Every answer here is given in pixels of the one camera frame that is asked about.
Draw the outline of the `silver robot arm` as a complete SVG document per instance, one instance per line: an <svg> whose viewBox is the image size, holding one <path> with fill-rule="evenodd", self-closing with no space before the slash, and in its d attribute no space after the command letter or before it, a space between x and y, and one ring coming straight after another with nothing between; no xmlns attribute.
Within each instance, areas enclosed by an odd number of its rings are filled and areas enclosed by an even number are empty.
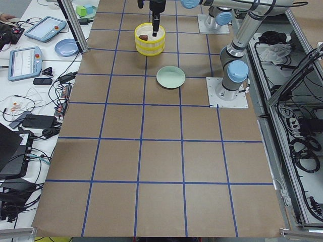
<svg viewBox="0 0 323 242"><path fill-rule="evenodd" d="M203 5L220 11L224 8L247 11L238 33L220 54L224 71L220 89L229 92L238 91L248 76L248 66L241 61L241 58L244 56L249 41L262 21L267 16L282 14L297 5L294 1L181 1L181 4L186 9Z"/></svg>
<svg viewBox="0 0 323 242"><path fill-rule="evenodd" d="M232 9L224 7L210 7L208 10L208 25L211 28L227 25L232 20Z"/></svg>

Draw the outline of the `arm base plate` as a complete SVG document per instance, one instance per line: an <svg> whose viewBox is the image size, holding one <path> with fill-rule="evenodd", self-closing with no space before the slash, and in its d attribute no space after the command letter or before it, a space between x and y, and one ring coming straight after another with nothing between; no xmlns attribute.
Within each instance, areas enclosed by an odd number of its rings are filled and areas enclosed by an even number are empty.
<svg viewBox="0 0 323 242"><path fill-rule="evenodd" d="M210 15L198 16L198 26L200 34L216 34L216 35L229 35L229 23L232 16L227 14L218 14L215 17Z"/></svg>
<svg viewBox="0 0 323 242"><path fill-rule="evenodd" d="M211 108L249 108L243 84L236 91L222 86L222 78L206 78L209 106Z"/></svg>

